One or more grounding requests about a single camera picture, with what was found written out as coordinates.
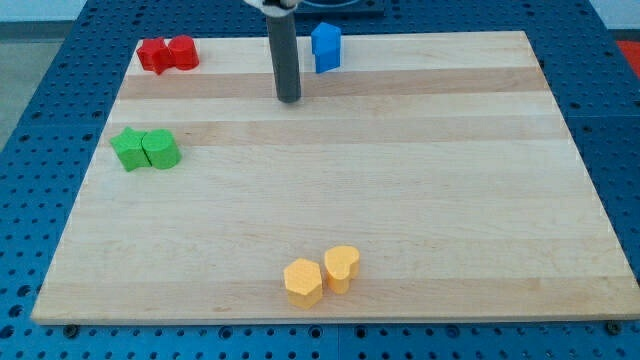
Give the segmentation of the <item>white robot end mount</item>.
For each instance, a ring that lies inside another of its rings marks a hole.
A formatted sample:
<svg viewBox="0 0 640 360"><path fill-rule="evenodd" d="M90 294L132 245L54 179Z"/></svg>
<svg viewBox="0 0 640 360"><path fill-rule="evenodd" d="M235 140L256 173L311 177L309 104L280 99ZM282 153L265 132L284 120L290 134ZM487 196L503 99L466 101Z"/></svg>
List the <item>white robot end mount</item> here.
<svg viewBox="0 0 640 360"><path fill-rule="evenodd" d="M268 17L285 17L293 13L302 0L243 0Z"/></svg>

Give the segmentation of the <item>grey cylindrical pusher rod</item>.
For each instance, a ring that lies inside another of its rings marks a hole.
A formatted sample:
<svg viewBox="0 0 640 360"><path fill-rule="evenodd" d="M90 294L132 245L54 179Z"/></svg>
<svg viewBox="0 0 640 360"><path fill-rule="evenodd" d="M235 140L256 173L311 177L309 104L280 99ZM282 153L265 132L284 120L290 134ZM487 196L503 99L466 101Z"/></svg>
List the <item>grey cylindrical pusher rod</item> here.
<svg viewBox="0 0 640 360"><path fill-rule="evenodd" d="M266 18L276 95L283 103L301 98L295 16Z"/></svg>

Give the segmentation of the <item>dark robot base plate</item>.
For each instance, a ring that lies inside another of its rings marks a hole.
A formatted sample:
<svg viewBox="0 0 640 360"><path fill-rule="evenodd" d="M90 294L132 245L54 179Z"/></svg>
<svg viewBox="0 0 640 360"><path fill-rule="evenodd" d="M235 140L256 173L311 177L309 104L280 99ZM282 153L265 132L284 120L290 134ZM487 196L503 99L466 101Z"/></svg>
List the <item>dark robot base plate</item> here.
<svg viewBox="0 0 640 360"><path fill-rule="evenodd" d="M386 0L303 0L297 7L300 16L380 16Z"/></svg>

